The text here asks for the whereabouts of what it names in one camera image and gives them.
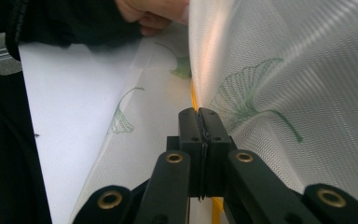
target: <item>finger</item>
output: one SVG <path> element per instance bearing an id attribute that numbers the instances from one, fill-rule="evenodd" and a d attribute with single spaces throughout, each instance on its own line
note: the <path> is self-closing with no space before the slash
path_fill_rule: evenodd
<path id="1" fill-rule="evenodd" d="M 162 30 L 171 23 L 170 20 L 160 17 L 158 15 L 146 12 L 144 16 L 139 20 L 139 24 L 149 27 Z"/>
<path id="2" fill-rule="evenodd" d="M 121 16 L 127 22 L 138 21 L 145 14 L 144 11 L 132 7 L 126 0 L 116 0 L 116 5 Z"/>
<path id="3" fill-rule="evenodd" d="M 186 22 L 189 0 L 125 0 L 131 7 L 172 21 Z"/>
<path id="4" fill-rule="evenodd" d="M 161 31 L 162 31 L 161 29 L 155 29 L 155 28 L 141 26 L 141 34 L 145 35 L 145 36 L 156 35 L 156 34 L 160 33 Z"/>

